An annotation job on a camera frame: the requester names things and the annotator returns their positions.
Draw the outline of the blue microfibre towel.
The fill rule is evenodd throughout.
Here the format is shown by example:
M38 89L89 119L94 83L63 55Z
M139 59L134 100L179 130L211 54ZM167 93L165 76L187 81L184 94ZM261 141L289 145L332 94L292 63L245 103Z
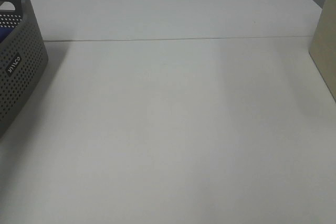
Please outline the blue microfibre towel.
M2 43L9 34L16 28L17 23L2 22L0 27L0 43Z

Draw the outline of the grey perforated plastic basket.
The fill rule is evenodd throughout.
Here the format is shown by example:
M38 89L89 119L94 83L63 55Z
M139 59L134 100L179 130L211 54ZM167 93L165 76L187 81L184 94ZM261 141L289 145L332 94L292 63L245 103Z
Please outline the grey perforated plastic basket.
M17 23L1 43L1 134L18 116L48 63L48 54L30 0L1 0L13 10L1 11L1 23Z

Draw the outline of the beige plastic bin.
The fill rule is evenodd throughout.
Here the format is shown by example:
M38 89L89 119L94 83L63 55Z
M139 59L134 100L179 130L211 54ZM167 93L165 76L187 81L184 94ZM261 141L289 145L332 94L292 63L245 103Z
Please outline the beige plastic bin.
M335 98L335 0L325 0L309 54Z

